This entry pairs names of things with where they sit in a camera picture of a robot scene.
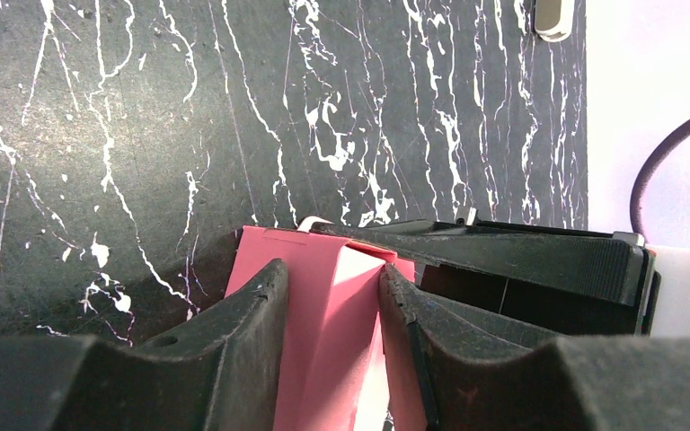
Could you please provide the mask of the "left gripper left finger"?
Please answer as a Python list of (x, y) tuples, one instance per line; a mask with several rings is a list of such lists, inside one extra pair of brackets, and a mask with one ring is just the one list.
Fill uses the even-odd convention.
[(270, 430), (288, 269), (138, 347), (95, 336), (0, 338), (0, 430)]

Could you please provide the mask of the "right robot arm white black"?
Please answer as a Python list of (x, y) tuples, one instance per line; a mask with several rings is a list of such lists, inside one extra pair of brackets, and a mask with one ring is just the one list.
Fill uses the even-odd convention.
[(562, 334), (690, 337), (690, 250), (637, 233), (479, 218), (300, 227), (395, 251), (420, 266), (423, 291)]

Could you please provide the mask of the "pink paper box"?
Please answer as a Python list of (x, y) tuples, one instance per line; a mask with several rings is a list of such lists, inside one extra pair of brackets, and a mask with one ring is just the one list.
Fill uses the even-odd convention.
[(378, 283), (395, 251), (345, 237), (246, 225), (228, 295), (273, 259), (287, 265), (288, 301), (276, 430), (380, 430), (389, 389)]

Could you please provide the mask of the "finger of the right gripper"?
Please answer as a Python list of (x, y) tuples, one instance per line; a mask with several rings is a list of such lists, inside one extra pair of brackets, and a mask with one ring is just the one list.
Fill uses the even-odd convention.
[(635, 306), (648, 296), (649, 253), (610, 233), (426, 219), (370, 227), (315, 222), (311, 230), (374, 244), (430, 265), (511, 278), (609, 303)]

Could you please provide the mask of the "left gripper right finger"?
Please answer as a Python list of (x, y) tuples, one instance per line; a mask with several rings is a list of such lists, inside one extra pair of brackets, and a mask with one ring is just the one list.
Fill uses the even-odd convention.
[(690, 430), (690, 338), (562, 336), (381, 271), (398, 430)]

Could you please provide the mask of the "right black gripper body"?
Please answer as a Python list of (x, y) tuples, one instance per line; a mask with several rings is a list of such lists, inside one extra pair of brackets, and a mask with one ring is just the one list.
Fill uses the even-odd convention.
[(650, 335), (654, 311), (448, 265), (426, 266), (419, 288), (567, 335)]

